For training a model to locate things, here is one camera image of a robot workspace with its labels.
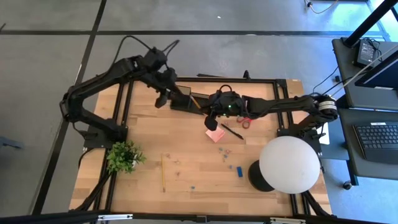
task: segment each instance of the table leg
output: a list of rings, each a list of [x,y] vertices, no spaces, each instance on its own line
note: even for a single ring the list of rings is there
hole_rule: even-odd
[[[353,164],[351,163],[351,161],[346,161],[347,162],[347,168],[348,168],[348,173],[349,173],[349,179],[351,181],[351,184],[353,186],[358,186],[358,179],[356,177],[356,175],[354,174],[354,167]]]
[[[349,181],[346,181],[343,184],[343,188],[346,190],[351,189],[352,186],[358,186],[358,179],[357,176],[354,174],[354,168],[353,165],[351,163],[351,161],[346,161],[347,162],[347,168],[348,168],[348,174],[349,174]]]

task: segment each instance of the white spherical lamp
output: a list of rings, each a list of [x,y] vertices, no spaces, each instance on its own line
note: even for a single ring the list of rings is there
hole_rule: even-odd
[[[305,141],[282,136],[262,149],[260,159],[249,168],[249,180],[260,191],[278,190],[298,194],[309,190],[318,180],[317,154]]]

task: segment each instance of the computer keyboard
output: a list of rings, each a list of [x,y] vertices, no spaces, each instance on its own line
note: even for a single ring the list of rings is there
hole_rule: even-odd
[[[398,122],[353,125],[365,159],[398,164]]]

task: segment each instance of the sticky note pad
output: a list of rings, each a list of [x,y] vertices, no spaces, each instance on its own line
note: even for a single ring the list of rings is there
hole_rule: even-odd
[[[224,134],[225,131],[223,129],[221,129],[220,127],[217,126],[216,131],[210,131],[207,130],[206,134],[214,141],[214,142],[218,142],[218,140],[220,140]]]
[[[243,177],[242,167],[237,167],[236,170],[238,171],[238,177]]]

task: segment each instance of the small blue object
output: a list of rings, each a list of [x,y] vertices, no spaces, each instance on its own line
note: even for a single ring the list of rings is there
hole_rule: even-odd
[[[237,167],[236,170],[238,171],[238,177],[243,177],[242,167]]]

